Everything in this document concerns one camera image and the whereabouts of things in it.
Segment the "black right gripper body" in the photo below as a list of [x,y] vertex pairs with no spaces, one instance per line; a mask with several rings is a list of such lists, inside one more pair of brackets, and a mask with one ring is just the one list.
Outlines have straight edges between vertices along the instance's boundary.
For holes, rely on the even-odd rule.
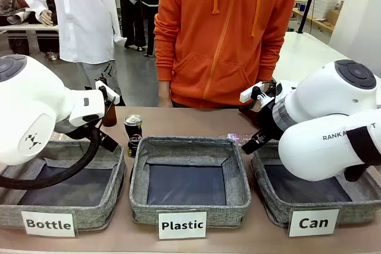
[[284,131],[275,123],[273,118],[274,99],[267,103],[257,114],[259,131],[255,134],[260,142],[280,140]]

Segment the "clear bottle purple label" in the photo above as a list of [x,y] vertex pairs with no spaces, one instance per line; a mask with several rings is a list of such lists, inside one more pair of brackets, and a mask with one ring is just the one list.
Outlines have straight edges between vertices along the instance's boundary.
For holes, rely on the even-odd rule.
[[233,140],[237,145],[242,146],[252,139],[252,134],[226,133],[219,135],[218,138]]

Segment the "person in orange hoodie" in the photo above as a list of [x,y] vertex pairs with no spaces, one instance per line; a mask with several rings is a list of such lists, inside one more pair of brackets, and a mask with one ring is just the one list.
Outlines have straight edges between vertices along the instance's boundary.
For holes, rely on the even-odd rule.
[[295,0],[160,0],[158,81],[173,107],[240,106],[240,93],[269,81]]

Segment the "mannequin in white shirt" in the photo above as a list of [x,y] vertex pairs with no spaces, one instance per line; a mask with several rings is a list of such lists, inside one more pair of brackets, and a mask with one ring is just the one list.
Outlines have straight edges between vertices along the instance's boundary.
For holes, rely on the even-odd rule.
[[[26,0],[36,18],[52,25],[46,0]],[[101,76],[118,95],[115,46],[124,46],[115,0],[54,0],[59,28],[60,58],[77,66],[83,87],[95,88]]]

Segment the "white Plastic label sign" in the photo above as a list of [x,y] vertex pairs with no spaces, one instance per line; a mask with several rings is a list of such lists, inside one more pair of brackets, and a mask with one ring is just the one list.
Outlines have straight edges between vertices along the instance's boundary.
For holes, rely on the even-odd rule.
[[206,238],[206,212],[170,212],[158,215],[158,238],[203,239]]

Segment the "grey fabric Bottle basket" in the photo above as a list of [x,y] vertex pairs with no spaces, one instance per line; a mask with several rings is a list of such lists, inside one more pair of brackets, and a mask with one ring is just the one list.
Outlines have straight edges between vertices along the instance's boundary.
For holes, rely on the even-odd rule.
[[[50,141],[31,161],[0,166],[0,175],[20,180],[48,178],[72,166],[87,151],[86,141]],[[126,172],[124,150],[99,148],[94,159],[78,174],[39,190],[0,187],[0,228],[24,229],[22,212],[71,214],[74,229],[94,231],[111,220],[123,189]]]

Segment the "white storage crate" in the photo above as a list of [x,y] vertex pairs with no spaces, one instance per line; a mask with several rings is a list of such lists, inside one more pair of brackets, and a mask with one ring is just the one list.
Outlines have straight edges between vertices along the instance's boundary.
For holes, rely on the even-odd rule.
[[339,2],[340,0],[312,0],[311,7],[322,14],[334,10]]

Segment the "black can silver top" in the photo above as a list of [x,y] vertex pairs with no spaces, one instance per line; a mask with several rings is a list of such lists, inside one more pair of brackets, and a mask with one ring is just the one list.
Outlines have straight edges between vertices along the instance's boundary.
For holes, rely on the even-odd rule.
[[128,146],[138,146],[142,139],[143,119],[138,114],[130,114],[124,118],[124,127],[128,136]]

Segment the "grey fabric Can basket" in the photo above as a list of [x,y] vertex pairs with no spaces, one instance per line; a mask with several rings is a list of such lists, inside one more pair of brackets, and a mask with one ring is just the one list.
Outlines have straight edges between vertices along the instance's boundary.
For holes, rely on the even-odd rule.
[[306,181],[283,166],[276,143],[256,150],[250,167],[268,218],[279,227],[289,225],[293,211],[339,209],[338,225],[348,225],[372,222],[381,209],[381,176],[370,168],[355,182],[343,174]]

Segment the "white background table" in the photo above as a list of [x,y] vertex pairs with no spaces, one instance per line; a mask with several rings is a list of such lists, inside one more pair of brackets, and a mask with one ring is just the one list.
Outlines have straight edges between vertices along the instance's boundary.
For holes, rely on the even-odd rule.
[[0,36],[9,37],[10,39],[27,39],[32,36],[47,39],[58,39],[58,30],[58,26],[22,23],[0,26]]

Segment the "white Bottle label sign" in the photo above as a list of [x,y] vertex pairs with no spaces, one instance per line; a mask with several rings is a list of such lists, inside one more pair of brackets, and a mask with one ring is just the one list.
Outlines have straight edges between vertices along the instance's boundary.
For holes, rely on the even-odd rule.
[[72,214],[21,211],[28,235],[48,237],[76,237]]

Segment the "brown glass bottle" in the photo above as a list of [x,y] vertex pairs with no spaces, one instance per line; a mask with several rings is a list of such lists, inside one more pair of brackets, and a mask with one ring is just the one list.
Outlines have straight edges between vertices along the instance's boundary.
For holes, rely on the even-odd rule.
[[115,113],[115,106],[114,104],[108,99],[108,93],[105,88],[105,85],[107,84],[106,77],[100,76],[99,81],[101,81],[104,85],[100,86],[98,89],[102,92],[102,95],[104,97],[104,103],[105,103],[105,116],[103,120],[103,125],[105,127],[112,127],[117,124],[117,118]]

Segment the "person's right hand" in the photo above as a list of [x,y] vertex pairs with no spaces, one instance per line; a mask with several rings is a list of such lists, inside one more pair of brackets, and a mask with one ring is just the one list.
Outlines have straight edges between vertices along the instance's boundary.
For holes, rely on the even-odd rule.
[[171,101],[171,91],[170,91],[171,81],[159,81],[158,82],[158,98],[159,107],[172,108],[173,103]]

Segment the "white Can label sign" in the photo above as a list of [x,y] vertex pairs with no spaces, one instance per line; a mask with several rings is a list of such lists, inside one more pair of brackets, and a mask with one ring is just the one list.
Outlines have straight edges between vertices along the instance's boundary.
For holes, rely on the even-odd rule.
[[335,232],[340,208],[293,209],[290,214],[288,237],[325,236]]

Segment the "white side table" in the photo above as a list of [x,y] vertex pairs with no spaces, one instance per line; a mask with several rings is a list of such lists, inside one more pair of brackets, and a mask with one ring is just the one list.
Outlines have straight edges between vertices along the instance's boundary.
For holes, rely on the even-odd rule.
[[308,33],[287,32],[273,79],[299,83],[329,62],[346,56]]

